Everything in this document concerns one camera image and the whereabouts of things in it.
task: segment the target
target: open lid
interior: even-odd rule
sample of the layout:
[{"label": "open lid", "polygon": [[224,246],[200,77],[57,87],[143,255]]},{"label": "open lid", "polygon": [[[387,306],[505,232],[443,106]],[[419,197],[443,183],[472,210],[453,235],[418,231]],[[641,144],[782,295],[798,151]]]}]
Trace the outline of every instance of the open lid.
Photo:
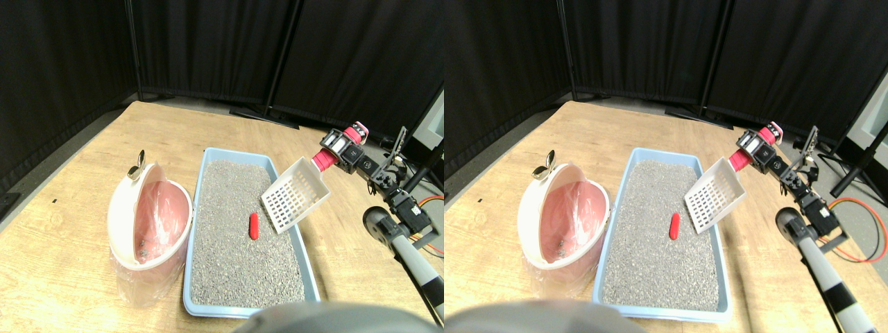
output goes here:
[{"label": "open lid", "polygon": [[164,181],[163,169],[150,163],[135,174],[123,176],[108,205],[108,242],[115,258],[125,266],[139,265],[135,255],[134,226],[139,197],[145,184]]},{"label": "open lid", "polygon": [[[594,187],[596,191],[601,192],[600,197],[603,201],[604,209],[600,213],[602,214],[601,217],[603,219],[595,228],[593,233],[594,236],[592,236],[593,239],[587,240],[580,250],[575,251],[556,262],[550,263],[543,257],[543,248],[541,247],[540,239],[541,226],[543,225],[543,206],[546,202],[546,197],[551,191],[576,182],[587,182],[590,186]],[[591,248],[591,246],[597,241],[598,237],[600,237],[602,231],[604,231],[604,224],[609,217],[609,211],[610,200],[607,197],[607,192],[598,183],[588,180],[580,167],[573,163],[556,165],[551,169],[550,174],[540,179],[533,180],[530,185],[527,186],[527,190],[525,190],[524,195],[521,197],[518,213],[518,235],[525,257],[534,266],[542,269],[560,268],[576,261],[587,252],[589,248]]]}]

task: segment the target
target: black curtain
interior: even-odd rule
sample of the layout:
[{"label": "black curtain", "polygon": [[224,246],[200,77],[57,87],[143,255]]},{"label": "black curtain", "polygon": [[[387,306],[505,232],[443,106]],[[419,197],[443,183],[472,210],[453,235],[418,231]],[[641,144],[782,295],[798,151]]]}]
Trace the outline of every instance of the black curtain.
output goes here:
[{"label": "black curtain", "polygon": [[570,92],[555,2],[447,1],[444,177]]},{"label": "black curtain", "polygon": [[274,107],[376,135],[413,128],[444,83],[442,2],[306,1]]},{"label": "black curtain", "polygon": [[738,1],[709,108],[839,139],[888,65],[888,2]]},{"label": "black curtain", "polygon": [[143,91],[265,103],[295,2],[133,0]]},{"label": "black curtain", "polygon": [[136,88],[123,1],[4,3],[0,193]]},{"label": "black curtain", "polygon": [[564,3],[578,91],[700,103],[721,2]]}]

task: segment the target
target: black stand leg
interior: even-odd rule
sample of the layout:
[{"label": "black stand leg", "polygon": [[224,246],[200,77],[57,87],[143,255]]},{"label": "black stand leg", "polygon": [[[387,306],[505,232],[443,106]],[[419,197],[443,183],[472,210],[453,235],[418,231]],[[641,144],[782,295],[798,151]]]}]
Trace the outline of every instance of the black stand leg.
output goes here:
[{"label": "black stand leg", "polygon": [[842,161],[838,157],[831,156],[829,154],[817,154],[817,155],[824,160],[830,160],[830,161],[841,164],[845,168],[851,169],[842,178],[842,180],[839,180],[839,183],[835,187],[833,187],[833,189],[831,191],[829,191],[830,195],[838,198],[839,195],[842,195],[842,192],[851,184],[852,181],[854,181],[855,178],[860,177],[860,178],[862,178],[863,183],[866,184],[866,186],[869,186],[869,188],[872,188],[873,192],[876,193],[877,198],[875,198],[875,199],[878,199],[879,201],[881,201],[880,203],[885,205],[885,197],[882,194],[882,191],[879,191],[878,187],[876,187],[876,183],[873,182],[873,180],[869,177],[869,175],[867,175],[867,172],[865,172],[863,169],[857,169],[855,166],[853,166],[845,161]]},{"label": "black stand leg", "polygon": [[157,97],[154,97],[151,99],[141,99],[141,101],[146,102],[146,103],[154,103],[154,102],[165,100],[165,99],[175,99],[175,98],[176,98],[176,96],[173,96],[173,95],[165,95],[165,94],[159,93],[159,94],[157,94]]},{"label": "black stand leg", "polygon": [[587,99],[576,99],[576,101],[581,102],[581,103],[586,103],[586,102],[591,102],[593,100],[609,99],[609,98],[610,98],[610,96],[607,96],[607,95],[595,94],[595,95],[592,95],[592,97],[589,97]]},{"label": "black stand leg", "polygon": [[688,106],[666,106],[666,115],[674,115],[676,117],[691,119],[698,122],[708,123],[712,125],[716,125],[718,127],[724,127],[728,130],[733,130],[733,126],[730,123],[725,123],[713,118],[709,118],[706,116],[706,108],[701,107],[699,111],[694,112],[689,109]]},{"label": "black stand leg", "polygon": [[0,220],[3,220],[3,218],[6,217],[6,213],[12,209],[13,204],[19,199],[19,196],[21,196],[21,193],[18,192],[9,192],[0,195]]},{"label": "black stand leg", "polygon": [[865,150],[863,152],[863,156],[854,165],[851,165],[850,163],[841,161],[831,155],[825,155],[825,154],[818,155],[823,159],[836,161],[838,163],[841,163],[841,164],[851,168],[848,170],[848,174],[844,175],[842,180],[839,180],[838,184],[836,184],[836,186],[833,187],[833,189],[831,191],[829,191],[829,193],[832,194],[832,196],[838,198],[839,195],[842,195],[842,192],[844,192],[844,190],[851,184],[851,182],[853,182],[858,176],[860,176],[861,178],[863,178],[865,184],[867,186],[869,186],[869,188],[872,188],[873,192],[875,192],[876,195],[878,195],[879,200],[882,201],[882,204],[883,205],[886,204],[886,201],[885,201],[884,196],[882,195],[882,192],[879,191],[878,188],[876,188],[876,184],[873,183],[872,179],[870,179],[869,176],[867,176],[867,173],[863,171],[864,169],[867,168],[869,163],[873,161],[873,158],[876,157],[876,149],[878,149],[879,145],[882,144],[882,141],[885,139],[885,136],[888,136],[888,123],[886,123],[884,126],[882,126],[882,130],[880,130],[878,135],[876,135],[876,138],[873,139],[873,143],[869,144],[869,147],[867,147],[867,150]]},{"label": "black stand leg", "polygon": [[231,115],[239,115],[246,118],[263,120],[269,123],[277,123],[282,126],[287,126],[294,129],[299,129],[299,125],[297,123],[289,122],[284,119],[277,119],[272,117],[271,115],[264,115],[263,113],[259,113],[252,109],[246,107],[231,107],[231,111],[228,111]]}]

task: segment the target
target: litter box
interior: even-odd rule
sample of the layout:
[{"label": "litter box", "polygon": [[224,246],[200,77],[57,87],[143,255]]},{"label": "litter box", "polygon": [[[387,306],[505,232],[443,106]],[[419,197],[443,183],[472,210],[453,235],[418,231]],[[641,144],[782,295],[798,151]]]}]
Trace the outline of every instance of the litter box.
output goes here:
[{"label": "litter box", "polygon": [[698,159],[697,156],[647,148],[635,148],[632,150],[632,155],[630,155],[629,162],[626,164],[626,171],[622,174],[620,192],[617,193],[614,208],[611,210],[610,224],[607,225],[604,249],[601,251],[599,269],[595,274],[595,288],[592,290],[592,303],[613,307],[625,317],[698,322],[726,322],[730,320],[731,310],[733,308],[730,298],[731,290],[728,287],[725,256],[722,254],[721,238],[718,236],[718,225],[714,225],[712,228],[703,232],[703,234],[709,233],[712,243],[712,257],[716,262],[716,275],[718,276],[718,307],[715,312],[647,306],[610,305],[601,301],[604,278],[607,272],[607,254],[610,249],[611,237],[614,236],[614,226],[617,223],[620,223],[620,203],[622,201],[622,196],[624,195],[623,189],[626,188],[626,182],[628,181],[629,175],[632,173],[632,168],[635,167],[635,164],[646,160],[687,165],[694,169],[698,178],[703,174],[703,167],[700,165],[700,159]]},{"label": "litter box", "polygon": [[[192,269],[192,251],[194,250],[194,233],[197,225],[201,223],[200,207],[201,200],[201,183],[203,181],[203,172],[212,161],[228,160],[234,163],[246,163],[261,166],[268,171],[268,176],[274,182],[278,178],[277,170],[274,168],[272,159],[265,155],[243,153],[234,150],[226,150],[219,148],[207,148],[203,152],[203,162],[201,162],[201,173],[197,178],[197,189],[194,191],[194,221],[191,228],[191,234],[188,237],[188,258],[185,262],[185,286],[182,288],[182,300],[185,302],[185,309],[191,315],[202,317],[222,317],[222,318],[249,318],[252,314],[262,309],[252,307],[235,307],[221,305],[199,305],[191,300],[191,269]],[[308,261],[308,254],[305,251],[305,244],[302,242],[302,234],[299,232],[299,226],[294,225],[287,230],[290,241],[293,243],[293,250],[296,252],[296,261],[299,263],[299,272],[302,275],[302,283],[305,286],[305,301],[319,302],[321,298],[318,296],[318,286],[314,282],[314,272],[312,265]]]}]

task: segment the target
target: wooden table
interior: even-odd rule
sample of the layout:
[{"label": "wooden table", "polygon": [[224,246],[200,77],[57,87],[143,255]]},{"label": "wooden table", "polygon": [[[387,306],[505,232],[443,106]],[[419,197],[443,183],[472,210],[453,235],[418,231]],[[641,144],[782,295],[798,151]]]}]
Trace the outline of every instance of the wooden table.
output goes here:
[{"label": "wooden table", "polygon": [[[572,161],[615,199],[629,155],[647,147],[697,155],[703,169],[732,154],[742,130],[677,118],[568,102],[481,177],[445,213],[448,249],[448,312],[491,302],[531,298],[522,266],[516,220],[530,173],[550,150],[559,163]],[[777,181],[747,168],[749,193],[719,223],[733,300],[724,324],[633,319],[650,331],[835,331],[801,255],[774,224],[777,210],[795,207]],[[860,254],[853,242],[843,248]],[[888,330],[888,287],[870,265],[828,254],[870,320]],[[591,299],[592,283],[578,299]]]},{"label": "wooden table", "polygon": [[[185,311],[181,278],[156,305],[123,305],[109,261],[111,194],[140,149],[146,162],[159,162],[194,195],[206,147],[268,155],[283,172],[300,156],[317,153],[324,134],[133,103],[0,234],[0,331],[232,330],[243,321]],[[356,175],[332,170],[324,181],[333,195],[299,224],[321,297],[398,307],[430,320],[400,264],[364,230],[364,210],[385,206],[382,199],[368,195]],[[443,271],[440,259],[426,256]]]}]

